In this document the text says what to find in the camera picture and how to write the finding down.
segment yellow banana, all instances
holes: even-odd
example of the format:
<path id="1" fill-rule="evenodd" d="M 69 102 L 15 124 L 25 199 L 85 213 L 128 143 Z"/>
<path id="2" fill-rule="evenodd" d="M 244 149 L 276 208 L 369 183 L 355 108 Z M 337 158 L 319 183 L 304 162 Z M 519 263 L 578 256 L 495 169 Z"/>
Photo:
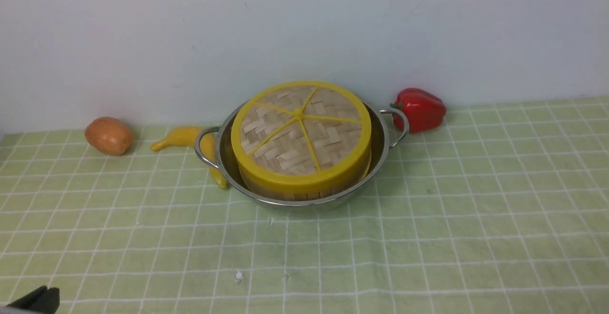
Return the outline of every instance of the yellow banana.
<path id="1" fill-rule="evenodd" d="M 203 136 L 203 139 L 201 140 L 201 151 L 205 156 L 207 156 L 207 158 L 211 159 L 212 162 L 216 161 L 214 145 L 216 145 L 216 138 L 213 136 L 213 134 L 206 134 Z M 221 189 L 228 188 L 228 181 L 226 178 L 224 178 L 224 176 L 222 176 L 220 170 L 214 167 L 209 167 L 209 171 L 211 172 L 211 176 L 214 178 L 214 181 Z"/>
<path id="2" fill-rule="evenodd" d="M 201 128 L 195 126 L 185 126 L 171 130 L 167 137 L 152 144 L 150 149 L 155 153 L 166 147 L 193 147 L 196 135 L 201 132 Z"/>
<path id="3" fill-rule="evenodd" d="M 193 147 L 194 141 L 201 130 L 201 128 L 194 126 L 176 128 L 171 130 L 169 134 L 167 134 L 167 137 L 152 144 L 150 149 L 156 153 L 162 149 L 165 149 L 166 147 Z M 203 136 L 200 145 L 203 154 L 207 156 L 207 158 L 213 160 L 213 162 L 216 161 L 216 154 L 214 152 L 215 144 L 215 137 L 212 134 L 206 134 Z M 209 171 L 211 172 L 211 176 L 213 177 L 214 181 L 221 189 L 228 188 L 228 181 L 226 178 L 224 178 L 224 176 L 222 176 L 220 170 L 216 168 L 209 168 Z"/>

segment stainless steel pot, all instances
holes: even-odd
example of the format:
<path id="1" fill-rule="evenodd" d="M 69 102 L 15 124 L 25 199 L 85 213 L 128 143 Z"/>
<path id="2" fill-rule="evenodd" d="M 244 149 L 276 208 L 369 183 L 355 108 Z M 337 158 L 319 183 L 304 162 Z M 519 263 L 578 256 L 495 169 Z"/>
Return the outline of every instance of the stainless steel pot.
<path id="1" fill-rule="evenodd" d="M 209 165 L 212 168 L 219 169 L 222 175 L 226 177 L 228 183 L 233 186 L 235 189 L 241 191 L 245 195 L 248 195 L 254 201 L 276 210 L 280 210 L 282 212 L 291 212 L 294 214 L 313 214 L 313 213 L 321 213 L 327 212 L 328 210 L 332 210 L 334 208 L 339 207 L 344 204 L 348 199 L 356 195 L 358 190 L 361 190 L 362 186 L 368 182 L 374 174 L 381 168 L 383 162 L 387 158 L 387 153 L 389 150 L 395 147 L 408 133 L 408 119 L 406 116 L 399 110 L 395 108 L 388 108 L 383 110 L 373 110 L 367 103 L 364 102 L 364 105 L 368 109 L 368 113 L 370 113 L 370 119 L 372 121 L 372 160 L 370 161 L 370 168 L 368 171 L 368 175 L 363 178 L 360 182 L 348 188 L 341 193 L 323 197 L 317 200 L 311 201 L 280 201 L 275 199 L 269 199 L 268 197 L 264 197 L 253 193 L 248 190 L 245 182 L 241 178 L 241 173 L 239 172 L 239 164 L 237 163 L 237 159 L 235 158 L 235 154 L 233 153 L 233 147 L 231 145 L 230 136 L 231 136 L 231 128 L 233 127 L 233 121 L 235 120 L 235 116 L 237 112 L 241 109 L 239 106 L 235 109 L 231 115 L 224 121 L 222 126 L 215 126 L 208 129 L 203 130 L 196 137 L 194 150 L 196 156 L 200 160 L 202 160 L 205 164 Z M 397 114 L 402 117 L 404 120 L 405 130 L 400 134 L 400 136 L 393 142 L 389 142 L 389 130 L 387 129 L 387 124 L 385 120 L 381 117 L 381 114 Z M 215 146 L 215 155 L 216 162 L 207 158 L 201 151 L 200 142 L 203 136 L 207 134 L 212 134 L 217 132 L 216 135 L 216 146 Z"/>

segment pot handle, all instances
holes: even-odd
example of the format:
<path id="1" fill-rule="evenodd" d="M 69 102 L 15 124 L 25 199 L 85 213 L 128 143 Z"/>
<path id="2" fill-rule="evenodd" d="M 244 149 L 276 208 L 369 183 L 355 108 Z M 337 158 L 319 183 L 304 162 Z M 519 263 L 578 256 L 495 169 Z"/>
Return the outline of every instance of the pot handle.
<path id="1" fill-rule="evenodd" d="M 402 131 L 402 134 L 400 134 L 400 136 L 393 143 L 389 144 L 389 149 L 392 149 L 396 145 L 398 145 L 398 143 L 400 143 L 400 141 L 402 141 L 402 139 L 404 139 L 404 137 L 408 134 L 408 131 L 411 129 L 411 126 L 408 124 L 408 118 L 406 117 L 404 112 L 402 112 L 401 110 L 398 110 L 397 108 L 381 109 L 381 110 L 379 110 L 379 113 L 397 114 L 397 115 L 400 115 L 400 117 L 402 117 L 402 120 L 404 121 L 404 130 Z"/>
<path id="2" fill-rule="evenodd" d="M 214 167 L 216 169 L 220 169 L 218 167 L 218 164 L 216 164 L 216 162 L 214 162 L 213 160 L 207 158 L 201 151 L 201 140 L 207 134 L 211 134 L 211 133 L 218 132 L 218 131 L 220 131 L 220 126 L 214 126 L 214 127 L 208 128 L 208 129 L 204 129 L 198 134 L 198 136 L 196 136 L 196 139 L 194 140 L 194 153 L 196 153 L 196 156 L 200 160 L 202 160 L 205 164 L 209 165 L 210 167 Z"/>

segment potato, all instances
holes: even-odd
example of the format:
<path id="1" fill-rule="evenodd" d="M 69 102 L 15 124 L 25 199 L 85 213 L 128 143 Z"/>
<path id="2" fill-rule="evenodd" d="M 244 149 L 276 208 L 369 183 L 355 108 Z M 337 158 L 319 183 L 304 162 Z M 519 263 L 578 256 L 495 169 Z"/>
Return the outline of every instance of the potato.
<path id="1" fill-rule="evenodd" d="M 124 154 L 133 144 L 133 133 L 118 119 L 100 117 L 85 129 L 85 138 L 99 152 L 113 156 Z"/>

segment woven bamboo lid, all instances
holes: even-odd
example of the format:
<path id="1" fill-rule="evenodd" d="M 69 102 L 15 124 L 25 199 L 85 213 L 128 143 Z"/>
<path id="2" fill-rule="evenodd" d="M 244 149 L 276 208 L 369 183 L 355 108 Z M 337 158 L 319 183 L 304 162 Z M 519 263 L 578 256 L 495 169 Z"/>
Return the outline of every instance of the woven bamboo lid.
<path id="1" fill-rule="evenodd" d="M 361 163 L 370 132 L 370 116 L 358 97 L 334 84 L 299 81 L 272 87 L 244 104 L 231 143 L 240 167 L 250 174 L 283 189 L 316 191 L 336 186 Z"/>

